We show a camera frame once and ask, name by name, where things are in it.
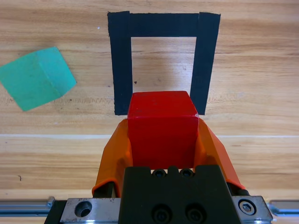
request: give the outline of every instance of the wooden table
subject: wooden table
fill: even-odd
[[[252,195],[299,198],[296,0],[2,0],[0,65],[57,46],[78,84],[22,112],[0,85],[0,199],[90,197],[114,115],[107,12],[221,14],[206,115]],[[134,91],[190,91],[195,38],[132,38]],[[0,223],[44,218],[0,218]],[[297,223],[279,219],[278,223]]]

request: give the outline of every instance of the bolt hole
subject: bolt hole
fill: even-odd
[[[184,177],[192,177],[194,175],[193,171],[190,169],[182,169],[180,174]]]
[[[166,172],[163,169],[156,169],[153,172],[153,175],[156,176],[156,177],[165,177],[166,176]]]
[[[75,208],[75,215],[77,217],[85,217],[91,212],[92,207],[92,204],[88,201],[80,202]]]

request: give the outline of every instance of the black tape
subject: black tape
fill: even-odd
[[[197,36],[196,14],[131,14],[131,37]]]
[[[219,23],[218,14],[199,14],[190,98],[200,115],[206,111]]]
[[[116,115],[128,113],[133,94],[129,17],[129,12],[108,13]]]
[[[205,114],[220,15],[108,13],[116,115],[126,115],[133,94],[131,37],[196,36],[190,97]]]

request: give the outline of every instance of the red cube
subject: red cube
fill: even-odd
[[[133,93],[128,112],[133,165],[192,168],[198,124],[186,91]]]

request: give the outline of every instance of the green cube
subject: green cube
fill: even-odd
[[[56,47],[3,65],[0,82],[24,111],[58,99],[77,83]]]

